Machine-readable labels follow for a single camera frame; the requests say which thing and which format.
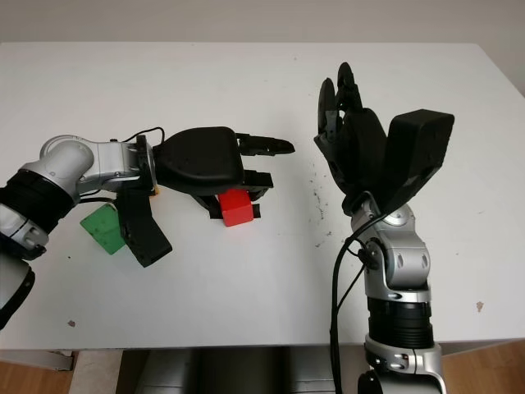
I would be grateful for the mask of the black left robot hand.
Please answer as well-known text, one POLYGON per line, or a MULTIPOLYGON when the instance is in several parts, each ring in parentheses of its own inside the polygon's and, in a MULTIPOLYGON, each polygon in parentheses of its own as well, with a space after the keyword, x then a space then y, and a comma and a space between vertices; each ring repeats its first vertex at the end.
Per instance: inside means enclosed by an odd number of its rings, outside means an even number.
POLYGON ((225 126, 181 131, 153 147, 157 183, 190 195, 211 218, 221 217, 218 195, 242 190, 253 203, 273 187, 270 173, 244 168, 243 156, 293 152, 287 140, 236 133, 225 126))

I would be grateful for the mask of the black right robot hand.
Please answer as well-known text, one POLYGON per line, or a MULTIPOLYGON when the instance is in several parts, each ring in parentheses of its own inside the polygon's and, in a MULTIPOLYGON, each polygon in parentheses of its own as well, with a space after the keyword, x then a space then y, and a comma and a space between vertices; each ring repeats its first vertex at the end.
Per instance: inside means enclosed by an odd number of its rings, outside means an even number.
POLYGON ((322 82, 318 99, 316 146, 345 194, 342 209, 352 215, 381 172, 386 134, 376 113, 363 106, 350 65, 341 63, 337 82, 322 82))

